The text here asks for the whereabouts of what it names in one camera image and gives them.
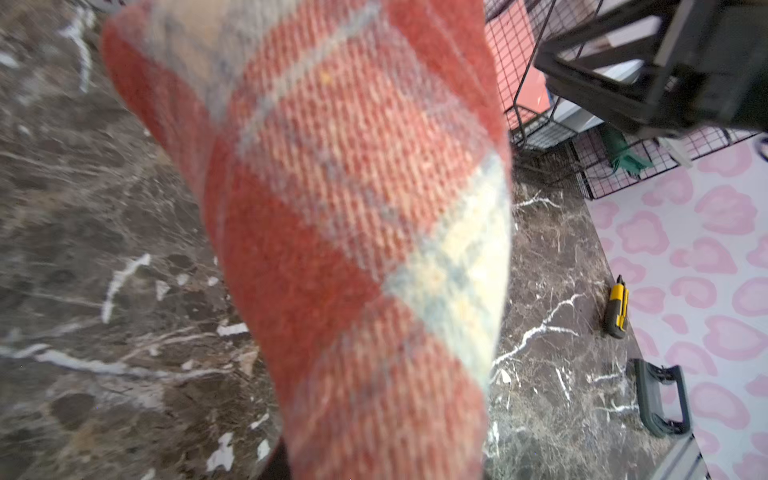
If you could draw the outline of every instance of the brown marble floor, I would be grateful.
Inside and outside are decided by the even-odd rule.
[[[519,184],[489,393],[488,477],[642,480],[670,448],[641,425],[634,337],[600,330],[610,274],[581,198]]]
[[[104,76],[99,15],[0,8],[0,477],[253,477],[280,431],[271,384],[191,195]],[[487,472],[644,478],[667,443],[621,373],[634,341],[597,331],[584,202],[515,199]]]

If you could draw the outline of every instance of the yellow utility knife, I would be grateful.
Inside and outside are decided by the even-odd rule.
[[[611,289],[611,298],[605,307],[605,332],[617,339],[627,336],[627,304],[629,303],[629,290],[621,275],[616,279],[616,285]]]

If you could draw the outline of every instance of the black metal frame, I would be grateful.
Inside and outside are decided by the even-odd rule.
[[[596,18],[601,12],[603,0],[594,0],[594,8],[586,7],[584,0],[576,2],[573,0],[485,0],[486,21],[490,22],[497,18],[505,9],[513,6],[515,1],[525,2],[531,31],[521,32],[523,35],[515,31],[514,38],[507,38],[506,35],[504,38],[494,36],[492,41],[520,43],[521,37],[527,38],[531,34],[534,38],[532,53],[529,58],[524,58],[525,69],[519,72],[514,66],[515,62],[512,61],[515,70],[506,72],[518,76],[516,90],[513,92],[509,85],[506,86],[508,91],[505,91],[501,85],[499,88],[502,99],[512,98],[511,104],[504,105],[504,115],[510,124],[509,140],[516,153],[515,168],[519,173],[524,173],[525,180],[543,187],[561,188],[587,199],[596,200],[677,167],[677,162],[662,151],[654,141],[641,140],[625,134],[627,149],[647,158],[654,166],[644,170],[638,177],[630,177],[623,170],[612,171],[607,151],[595,129],[577,134],[576,131],[553,118],[560,106],[560,97],[555,98],[552,107],[543,114],[518,103],[522,85],[531,70],[533,59],[541,43],[566,31],[580,28],[580,25],[583,26]],[[564,54],[561,53],[561,56],[571,62],[580,61],[587,66],[596,61],[602,62],[599,56],[581,57],[585,43],[565,45],[564,48],[570,50]],[[516,121],[509,120],[510,114],[514,115],[513,119]],[[688,146],[691,160],[696,160],[755,134],[703,127],[681,140]]]
[[[551,92],[642,138],[677,137],[701,124],[768,128],[768,5],[729,0],[629,0],[539,45],[535,67]],[[657,28],[582,58],[561,52],[636,22]],[[641,61],[632,82],[596,68]]]

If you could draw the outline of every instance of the wire rack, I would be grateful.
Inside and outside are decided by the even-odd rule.
[[[526,181],[594,200],[678,166],[655,141],[624,135],[627,149],[653,167],[637,176],[614,170],[595,128],[577,133],[554,119],[560,98],[548,97],[547,109],[537,109],[525,99],[526,85],[543,82],[542,73],[532,66],[541,42],[595,18],[603,0],[485,0],[484,6],[486,38],[495,56],[509,139],[517,154],[515,166],[525,170]],[[593,47],[580,45],[562,56],[578,58]],[[755,134],[703,127],[681,141],[696,160]]]

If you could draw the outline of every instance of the wire grid panel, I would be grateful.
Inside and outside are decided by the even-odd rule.
[[[518,175],[525,174],[526,183],[558,188],[563,190],[564,194],[574,197],[591,198],[588,184],[584,174],[578,170],[578,160],[570,145],[570,142],[559,144],[525,162],[534,168],[532,172],[521,165],[518,165],[515,171]],[[558,176],[552,177],[552,172],[558,172]]]
[[[538,43],[595,17],[602,0],[485,0],[486,40],[495,57],[499,96],[511,131],[536,131],[551,106],[545,77],[532,62]],[[575,57],[580,48],[574,48]],[[530,148],[555,146],[574,134],[566,128],[539,131]],[[520,137],[519,147],[528,147]]]
[[[696,160],[754,135],[756,132],[702,127],[682,137],[680,141],[690,159]],[[629,143],[629,149],[639,157],[650,160],[653,167],[646,168],[637,176],[630,175],[623,169],[614,172],[608,160],[608,152],[596,129],[585,131],[573,139],[574,151],[578,156],[578,162],[584,168],[584,175],[593,198],[604,197],[679,166],[656,142],[640,141],[630,135],[625,137]]]

